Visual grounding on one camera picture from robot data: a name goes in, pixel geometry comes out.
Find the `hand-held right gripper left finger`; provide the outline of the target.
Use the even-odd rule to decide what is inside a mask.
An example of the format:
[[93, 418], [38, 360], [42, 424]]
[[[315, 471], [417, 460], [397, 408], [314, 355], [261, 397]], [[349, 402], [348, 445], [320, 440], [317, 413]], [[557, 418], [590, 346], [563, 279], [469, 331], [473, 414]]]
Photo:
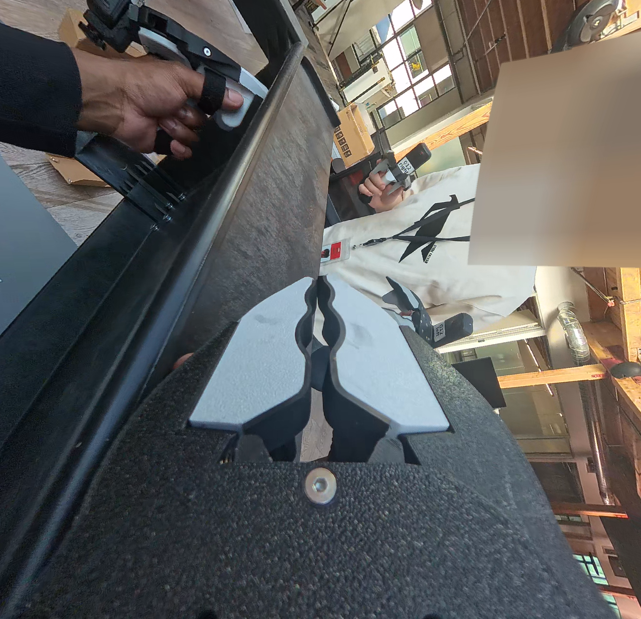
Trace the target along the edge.
[[316, 281], [303, 277], [238, 322], [189, 417], [193, 427], [296, 435], [310, 408]]

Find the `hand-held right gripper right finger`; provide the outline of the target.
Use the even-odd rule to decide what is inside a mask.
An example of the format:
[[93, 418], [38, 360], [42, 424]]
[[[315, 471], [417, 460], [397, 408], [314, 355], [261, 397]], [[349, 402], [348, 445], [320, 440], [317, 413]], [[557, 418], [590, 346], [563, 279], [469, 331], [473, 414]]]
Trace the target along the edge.
[[347, 404], [332, 414], [357, 416], [386, 436], [443, 432], [449, 421], [407, 343], [399, 322], [335, 274], [318, 279], [323, 338], [330, 350], [330, 387]]

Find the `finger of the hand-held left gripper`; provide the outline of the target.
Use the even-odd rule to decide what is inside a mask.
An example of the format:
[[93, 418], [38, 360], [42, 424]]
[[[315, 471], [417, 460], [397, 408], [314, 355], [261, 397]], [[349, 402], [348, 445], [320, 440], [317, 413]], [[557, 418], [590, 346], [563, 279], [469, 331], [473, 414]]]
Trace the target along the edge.
[[260, 97], [262, 100], [265, 100], [268, 95], [268, 87], [244, 68], [241, 68], [239, 85], [245, 87], [246, 90], [250, 91], [254, 96]]

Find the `black plastic cart tray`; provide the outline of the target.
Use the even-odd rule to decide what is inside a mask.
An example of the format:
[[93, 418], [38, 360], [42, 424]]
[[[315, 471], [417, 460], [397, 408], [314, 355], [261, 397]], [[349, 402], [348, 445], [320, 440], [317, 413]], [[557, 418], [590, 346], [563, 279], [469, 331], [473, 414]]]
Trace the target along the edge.
[[188, 422], [240, 319], [318, 274], [337, 120], [290, 2], [232, 1], [266, 100], [162, 162], [170, 222], [121, 200], [1, 336], [2, 618], [316, 614], [302, 466]]

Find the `person's left forearm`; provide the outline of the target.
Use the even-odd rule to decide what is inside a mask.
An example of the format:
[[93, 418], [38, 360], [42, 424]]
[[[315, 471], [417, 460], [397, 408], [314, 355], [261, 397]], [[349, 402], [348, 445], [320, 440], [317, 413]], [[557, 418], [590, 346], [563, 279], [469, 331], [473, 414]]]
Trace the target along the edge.
[[74, 157], [81, 78], [64, 43], [1, 24], [1, 142]]

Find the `person's left hand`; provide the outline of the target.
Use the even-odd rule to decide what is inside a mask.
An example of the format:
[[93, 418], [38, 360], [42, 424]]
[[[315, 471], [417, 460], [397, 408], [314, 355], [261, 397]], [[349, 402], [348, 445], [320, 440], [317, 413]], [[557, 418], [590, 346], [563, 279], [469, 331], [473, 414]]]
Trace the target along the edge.
[[81, 79], [78, 130], [112, 136], [135, 151], [151, 153], [162, 129], [171, 137], [173, 157], [192, 156], [205, 115], [188, 101], [200, 99], [202, 74], [154, 57], [109, 59], [71, 51]]

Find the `cardboard box with black icons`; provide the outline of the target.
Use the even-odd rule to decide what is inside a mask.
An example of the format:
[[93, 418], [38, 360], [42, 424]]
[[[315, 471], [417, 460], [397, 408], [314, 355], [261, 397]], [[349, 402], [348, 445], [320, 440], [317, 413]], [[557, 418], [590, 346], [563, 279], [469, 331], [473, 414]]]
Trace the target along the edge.
[[375, 146], [357, 104], [351, 103], [337, 114], [340, 125], [333, 136], [333, 158], [340, 158], [349, 168], [370, 156]]

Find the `white badge holder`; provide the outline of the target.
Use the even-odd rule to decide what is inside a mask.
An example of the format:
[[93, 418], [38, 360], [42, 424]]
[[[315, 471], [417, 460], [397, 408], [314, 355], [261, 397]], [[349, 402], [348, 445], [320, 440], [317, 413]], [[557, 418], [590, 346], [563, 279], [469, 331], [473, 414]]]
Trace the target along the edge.
[[348, 260], [351, 250], [351, 240], [348, 238], [332, 243], [326, 243], [321, 249], [320, 265], [323, 267], [336, 262]]

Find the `black-framed window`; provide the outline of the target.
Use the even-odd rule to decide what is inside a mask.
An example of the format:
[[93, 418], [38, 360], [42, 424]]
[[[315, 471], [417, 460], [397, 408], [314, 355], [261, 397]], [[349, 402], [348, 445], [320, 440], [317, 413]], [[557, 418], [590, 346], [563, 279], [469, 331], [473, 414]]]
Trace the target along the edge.
[[455, 88], [432, 0], [404, 0], [333, 60], [343, 100], [389, 129]]

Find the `flat cardboard piece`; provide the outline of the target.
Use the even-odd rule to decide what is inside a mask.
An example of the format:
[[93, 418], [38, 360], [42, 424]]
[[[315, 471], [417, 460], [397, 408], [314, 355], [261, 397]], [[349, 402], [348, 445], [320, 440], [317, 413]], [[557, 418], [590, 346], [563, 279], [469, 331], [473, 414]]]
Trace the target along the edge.
[[[64, 158], [48, 152], [45, 153], [45, 156], [62, 179], [70, 185], [111, 188], [111, 184], [101, 179], [76, 159]], [[144, 159], [143, 168], [149, 169], [159, 165], [166, 156], [151, 152], [143, 154], [142, 158]]]

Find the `wooden beam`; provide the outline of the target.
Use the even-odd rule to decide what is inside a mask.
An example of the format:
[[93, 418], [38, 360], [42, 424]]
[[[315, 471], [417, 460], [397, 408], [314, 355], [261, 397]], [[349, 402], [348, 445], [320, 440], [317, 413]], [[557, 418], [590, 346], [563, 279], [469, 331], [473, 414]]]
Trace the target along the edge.
[[419, 143], [424, 143], [429, 150], [434, 150], [482, 126], [489, 121], [492, 103], [493, 97], [489, 97], [449, 113], [432, 126], [422, 129], [393, 147], [395, 158], [397, 160], [403, 158]]

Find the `frosted glass partition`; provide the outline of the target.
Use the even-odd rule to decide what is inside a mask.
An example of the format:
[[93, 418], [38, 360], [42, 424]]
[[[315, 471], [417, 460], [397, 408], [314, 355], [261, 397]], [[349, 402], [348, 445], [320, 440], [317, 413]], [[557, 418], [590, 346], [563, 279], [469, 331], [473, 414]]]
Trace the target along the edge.
[[450, 168], [479, 164], [484, 150], [483, 132], [479, 127], [438, 147], [430, 147], [431, 157], [416, 171], [416, 175], [421, 177]]

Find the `round grey ceiling fixture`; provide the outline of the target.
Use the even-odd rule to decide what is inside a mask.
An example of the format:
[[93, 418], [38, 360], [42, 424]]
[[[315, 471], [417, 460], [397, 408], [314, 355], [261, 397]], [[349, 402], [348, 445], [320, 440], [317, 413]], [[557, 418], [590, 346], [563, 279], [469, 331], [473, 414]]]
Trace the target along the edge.
[[568, 25], [553, 43], [549, 54], [585, 46], [598, 39], [608, 26], [621, 0], [591, 0], [573, 14]]

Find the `silver flexible duct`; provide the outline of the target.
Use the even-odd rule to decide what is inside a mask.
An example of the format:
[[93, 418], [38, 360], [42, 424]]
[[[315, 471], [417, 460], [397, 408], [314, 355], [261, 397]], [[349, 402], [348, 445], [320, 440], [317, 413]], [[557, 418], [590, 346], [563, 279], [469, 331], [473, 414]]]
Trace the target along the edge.
[[563, 329], [565, 341], [575, 366], [582, 367], [590, 364], [590, 348], [586, 334], [579, 322], [575, 305], [563, 302], [558, 305], [558, 321]]

